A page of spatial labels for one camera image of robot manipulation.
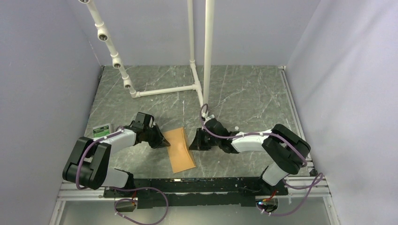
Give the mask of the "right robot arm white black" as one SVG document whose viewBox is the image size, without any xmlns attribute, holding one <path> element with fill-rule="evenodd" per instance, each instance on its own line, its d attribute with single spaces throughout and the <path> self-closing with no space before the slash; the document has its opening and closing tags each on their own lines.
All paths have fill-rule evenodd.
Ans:
<svg viewBox="0 0 398 225">
<path fill-rule="evenodd" d="M 190 150 L 210 150 L 217 146 L 225 153 L 265 152 L 273 162 L 261 174 L 259 190 L 269 195 L 277 184 L 288 175 L 298 174 L 306 166 L 310 145 L 286 126 L 276 124 L 272 129 L 261 132 L 228 131 L 216 119 L 202 122 L 197 128 Z"/>
</svg>

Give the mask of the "brown paper envelope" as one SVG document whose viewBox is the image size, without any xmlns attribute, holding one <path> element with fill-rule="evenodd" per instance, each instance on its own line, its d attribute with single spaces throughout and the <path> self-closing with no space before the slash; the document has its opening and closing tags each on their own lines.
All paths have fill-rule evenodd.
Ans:
<svg viewBox="0 0 398 225">
<path fill-rule="evenodd" d="M 185 129 L 176 128 L 164 133 L 170 143 L 167 147 L 173 173 L 190 170 L 196 167 L 192 153 L 188 150 Z"/>
</svg>

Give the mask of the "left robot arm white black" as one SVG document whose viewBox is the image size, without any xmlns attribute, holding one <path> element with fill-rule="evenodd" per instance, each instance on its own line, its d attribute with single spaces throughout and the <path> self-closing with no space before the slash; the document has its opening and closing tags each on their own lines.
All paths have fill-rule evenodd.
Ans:
<svg viewBox="0 0 398 225">
<path fill-rule="evenodd" d="M 138 112 L 135 119 L 115 132 L 99 138 L 80 137 L 64 166 L 62 178 L 75 183 L 77 189 L 100 187 L 115 189 L 124 197 L 134 193 L 134 175 L 110 167 L 113 153 L 146 142 L 152 149 L 169 147 L 170 143 L 155 123 L 154 117 Z"/>
</svg>

